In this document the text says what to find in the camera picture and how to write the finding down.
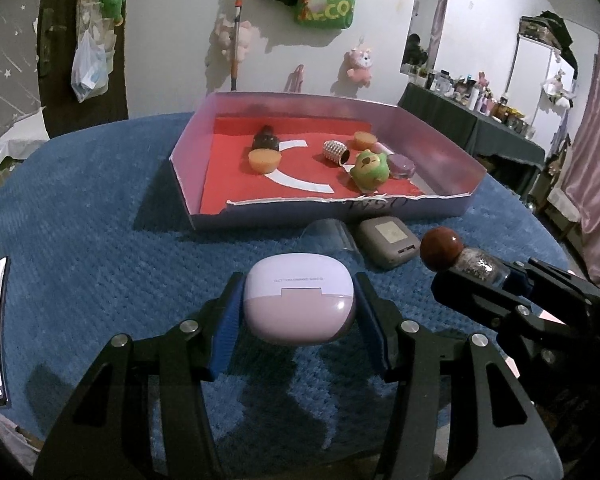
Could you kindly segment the glitter bottle brown ball cap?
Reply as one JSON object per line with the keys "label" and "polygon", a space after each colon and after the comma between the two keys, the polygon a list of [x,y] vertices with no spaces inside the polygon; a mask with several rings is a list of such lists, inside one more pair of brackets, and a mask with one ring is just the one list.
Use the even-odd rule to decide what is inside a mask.
{"label": "glitter bottle brown ball cap", "polygon": [[425,233],[419,255],[432,272],[455,270],[493,286],[503,284],[510,274],[505,263],[482,249],[466,246],[457,232],[446,226]]}

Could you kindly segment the grey square case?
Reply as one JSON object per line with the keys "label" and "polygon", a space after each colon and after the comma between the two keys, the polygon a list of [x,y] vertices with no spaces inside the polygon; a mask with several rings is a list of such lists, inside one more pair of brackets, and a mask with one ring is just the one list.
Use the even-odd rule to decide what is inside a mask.
{"label": "grey square case", "polygon": [[358,247],[380,268],[390,270],[419,254],[419,239],[396,217],[364,220],[355,233]]}

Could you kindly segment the green frog toy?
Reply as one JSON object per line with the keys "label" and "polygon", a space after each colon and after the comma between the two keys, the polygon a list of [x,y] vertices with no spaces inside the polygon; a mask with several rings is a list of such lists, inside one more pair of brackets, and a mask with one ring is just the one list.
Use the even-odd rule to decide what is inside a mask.
{"label": "green frog toy", "polygon": [[387,155],[371,150],[362,151],[356,156],[349,174],[363,193],[376,192],[390,177]]}

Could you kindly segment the clear plastic cup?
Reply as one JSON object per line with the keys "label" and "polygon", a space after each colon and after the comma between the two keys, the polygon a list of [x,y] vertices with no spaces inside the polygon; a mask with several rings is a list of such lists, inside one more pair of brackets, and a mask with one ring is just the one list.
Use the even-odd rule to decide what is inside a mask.
{"label": "clear plastic cup", "polygon": [[362,261],[362,255],[347,225],[338,219],[311,222],[300,236],[300,248],[341,261]]}

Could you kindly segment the pink earbuds case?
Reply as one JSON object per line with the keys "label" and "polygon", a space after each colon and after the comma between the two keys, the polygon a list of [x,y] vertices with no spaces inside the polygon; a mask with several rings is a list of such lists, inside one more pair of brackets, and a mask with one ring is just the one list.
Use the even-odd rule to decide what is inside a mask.
{"label": "pink earbuds case", "polygon": [[354,285],[339,260],[299,252],[264,258],[246,276],[244,315],[253,333],[270,344],[315,346],[349,330]]}

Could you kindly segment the pink curtain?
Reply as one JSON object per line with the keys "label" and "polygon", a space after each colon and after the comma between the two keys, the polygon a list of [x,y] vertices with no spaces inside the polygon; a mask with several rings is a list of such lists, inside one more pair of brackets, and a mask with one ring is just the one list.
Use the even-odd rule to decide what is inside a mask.
{"label": "pink curtain", "polygon": [[600,286],[600,44],[588,102],[562,190],[579,211],[582,258],[588,276]]}

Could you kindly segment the dark green covered side table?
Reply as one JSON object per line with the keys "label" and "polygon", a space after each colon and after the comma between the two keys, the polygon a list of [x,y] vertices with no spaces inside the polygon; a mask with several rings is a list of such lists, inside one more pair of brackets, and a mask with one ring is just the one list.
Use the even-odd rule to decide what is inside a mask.
{"label": "dark green covered side table", "polygon": [[398,105],[471,156],[498,156],[538,169],[544,166],[542,148],[493,118],[468,110],[439,93],[408,84]]}

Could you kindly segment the purple nail polish bottle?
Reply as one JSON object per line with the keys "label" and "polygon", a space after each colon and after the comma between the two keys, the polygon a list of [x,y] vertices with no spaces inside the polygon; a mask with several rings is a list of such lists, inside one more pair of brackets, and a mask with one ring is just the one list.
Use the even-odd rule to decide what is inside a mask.
{"label": "purple nail polish bottle", "polygon": [[414,162],[405,155],[395,153],[387,145],[376,142],[372,151],[377,154],[385,154],[387,164],[390,171],[390,176],[395,179],[411,179],[416,172]]}

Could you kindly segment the blue textured table cover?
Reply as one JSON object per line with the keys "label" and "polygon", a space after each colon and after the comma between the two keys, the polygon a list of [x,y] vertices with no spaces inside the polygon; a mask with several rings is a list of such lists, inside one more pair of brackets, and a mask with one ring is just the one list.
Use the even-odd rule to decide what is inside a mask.
{"label": "blue textured table cover", "polygon": [[[173,114],[65,134],[0,189],[6,416],[39,438],[111,336],[160,335],[230,274],[306,249],[298,228],[192,228],[169,164],[187,123]],[[379,448],[395,392],[358,330],[297,349],[243,330],[204,400],[223,466],[242,477]]]}

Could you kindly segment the white cabinet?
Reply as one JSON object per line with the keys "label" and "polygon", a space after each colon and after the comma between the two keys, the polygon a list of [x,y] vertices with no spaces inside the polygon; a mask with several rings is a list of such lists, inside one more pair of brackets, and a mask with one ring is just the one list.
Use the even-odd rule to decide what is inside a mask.
{"label": "white cabinet", "polygon": [[536,18],[519,21],[505,91],[507,105],[520,115],[524,136],[539,145],[545,157],[550,157],[559,143],[560,127],[571,107],[575,73],[549,27]]}

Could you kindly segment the orange round cap far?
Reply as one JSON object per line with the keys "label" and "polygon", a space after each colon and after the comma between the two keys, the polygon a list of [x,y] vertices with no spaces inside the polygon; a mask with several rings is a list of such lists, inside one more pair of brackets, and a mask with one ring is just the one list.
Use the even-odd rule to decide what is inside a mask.
{"label": "orange round cap far", "polygon": [[371,150],[377,143],[376,136],[366,131],[357,131],[353,135],[352,145],[358,151]]}

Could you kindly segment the orange round cap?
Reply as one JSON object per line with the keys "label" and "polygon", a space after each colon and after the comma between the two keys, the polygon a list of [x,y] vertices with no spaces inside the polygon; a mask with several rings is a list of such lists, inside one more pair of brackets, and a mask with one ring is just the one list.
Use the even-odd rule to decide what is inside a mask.
{"label": "orange round cap", "polygon": [[358,151],[371,150],[377,143],[376,136],[366,131],[357,131],[353,135],[352,145]]}
{"label": "orange round cap", "polygon": [[248,154],[250,168],[257,174],[270,174],[282,160],[282,153],[269,148],[256,148]]}

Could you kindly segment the orange round cap near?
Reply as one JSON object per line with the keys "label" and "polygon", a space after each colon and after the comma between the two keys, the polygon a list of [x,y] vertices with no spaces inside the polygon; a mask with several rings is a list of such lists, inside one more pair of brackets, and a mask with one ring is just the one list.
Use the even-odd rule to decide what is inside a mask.
{"label": "orange round cap near", "polygon": [[248,154],[250,168],[257,174],[270,174],[282,160],[282,153],[269,148],[256,148]]}

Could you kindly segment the pink plush toy right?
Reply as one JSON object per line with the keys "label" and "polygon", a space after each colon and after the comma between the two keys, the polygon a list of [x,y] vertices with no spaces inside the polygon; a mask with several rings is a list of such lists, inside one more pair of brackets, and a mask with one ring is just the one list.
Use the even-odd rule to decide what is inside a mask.
{"label": "pink plush toy right", "polygon": [[368,88],[372,82],[372,66],[370,49],[353,48],[348,52],[347,76],[354,84]]}

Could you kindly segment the pink plush toy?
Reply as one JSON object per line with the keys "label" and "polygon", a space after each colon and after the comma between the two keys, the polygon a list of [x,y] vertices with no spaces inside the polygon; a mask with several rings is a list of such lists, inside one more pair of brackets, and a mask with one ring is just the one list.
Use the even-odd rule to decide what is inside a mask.
{"label": "pink plush toy", "polygon": [[354,84],[368,88],[372,82],[372,66],[370,49],[353,48],[348,52],[347,76]]}
{"label": "pink plush toy", "polygon": [[[222,18],[219,18],[219,21],[216,22],[214,29],[216,41],[218,42],[221,55],[226,58],[227,62],[230,62],[230,57],[232,56],[234,36],[233,27],[233,21],[230,21],[225,16],[222,16]],[[238,54],[239,63],[244,62],[247,54],[249,53],[253,33],[254,27],[250,21],[242,21],[240,23]]]}

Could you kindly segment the black small bottle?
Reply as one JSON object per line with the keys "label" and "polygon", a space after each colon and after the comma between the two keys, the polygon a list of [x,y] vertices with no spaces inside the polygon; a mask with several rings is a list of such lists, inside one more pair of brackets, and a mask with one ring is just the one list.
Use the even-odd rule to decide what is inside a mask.
{"label": "black small bottle", "polygon": [[263,126],[254,136],[251,149],[279,151],[279,137],[274,134],[272,126]]}

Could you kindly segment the pink cardboard tray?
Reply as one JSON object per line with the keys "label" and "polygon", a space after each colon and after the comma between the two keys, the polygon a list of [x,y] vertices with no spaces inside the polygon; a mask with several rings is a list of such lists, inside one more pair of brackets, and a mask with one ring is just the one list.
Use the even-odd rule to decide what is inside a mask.
{"label": "pink cardboard tray", "polygon": [[[350,178],[354,135],[415,166],[365,194]],[[299,93],[216,92],[170,155],[197,230],[305,226],[321,218],[464,214],[486,172],[442,133],[395,105]]]}

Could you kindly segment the red paper liner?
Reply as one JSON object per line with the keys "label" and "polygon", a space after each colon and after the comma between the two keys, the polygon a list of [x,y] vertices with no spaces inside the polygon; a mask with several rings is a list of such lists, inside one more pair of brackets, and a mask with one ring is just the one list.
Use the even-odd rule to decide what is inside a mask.
{"label": "red paper liner", "polygon": [[[265,125],[279,137],[282,160],[277,174],[257,174],[248,162],[253,136]],[[368,122],[336,118],[220,116],[213,138],[200,212],[219,214],[228,203],[281,198],[347,200],[361,195],[347,171],[322,153],[329,140],[352,148],[357,131],[372,132]]]}

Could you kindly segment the dark wooden door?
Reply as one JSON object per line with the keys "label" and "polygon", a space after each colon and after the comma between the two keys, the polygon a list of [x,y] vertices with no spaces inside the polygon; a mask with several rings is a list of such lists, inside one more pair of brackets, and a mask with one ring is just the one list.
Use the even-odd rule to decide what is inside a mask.
{"label": "dark wooden door", "polygon": [[125,21],[100,0],[41,0],[36,25],[38,93],[50,138],[129,117]]}

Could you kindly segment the white plastic bag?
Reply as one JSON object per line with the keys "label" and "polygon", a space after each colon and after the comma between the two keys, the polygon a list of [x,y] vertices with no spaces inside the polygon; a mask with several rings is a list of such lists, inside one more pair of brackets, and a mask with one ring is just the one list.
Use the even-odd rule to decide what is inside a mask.
{"label": "white plastic bag", "polygon": [[106,51],[87,30],[81,36],[71,69],[71,88],[79,103],[101,96],[108,90]]}

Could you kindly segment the pink plush toy left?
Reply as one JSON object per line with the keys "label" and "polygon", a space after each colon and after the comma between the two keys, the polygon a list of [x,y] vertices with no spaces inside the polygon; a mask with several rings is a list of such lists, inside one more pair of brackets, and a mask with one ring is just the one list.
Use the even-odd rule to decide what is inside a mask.
{"label": "pink plush toy left", "polygon": [[[230,21],[225,16],[222,16],[222,18],[219,18],[219,21],[216,22],[214,29],[216,41],[218,42],[221,55],[226,58],[227,62],[230,62],[230,57],[232,56],[234,36],[233,27],[233,21]],[[242,21],[240,23],[238,54],[239,63],[244,62],[247,54],[249,53],[253,33],[254,27],[250,21]]]}

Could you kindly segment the orange handled stick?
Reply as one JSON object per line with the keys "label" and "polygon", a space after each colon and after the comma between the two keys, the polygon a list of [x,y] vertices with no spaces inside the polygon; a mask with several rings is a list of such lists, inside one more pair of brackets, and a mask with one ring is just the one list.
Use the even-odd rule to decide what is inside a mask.
{"label": "orange handled stick", "polygon": [[239,54],[239,33],[240,23],[242,22],[242,0],[235,0],[234,5],[234,27],[233,27],[233,47],[232,56],[230,57],[230,91],[237,91],[237,78],[238,78],[238,54]]}

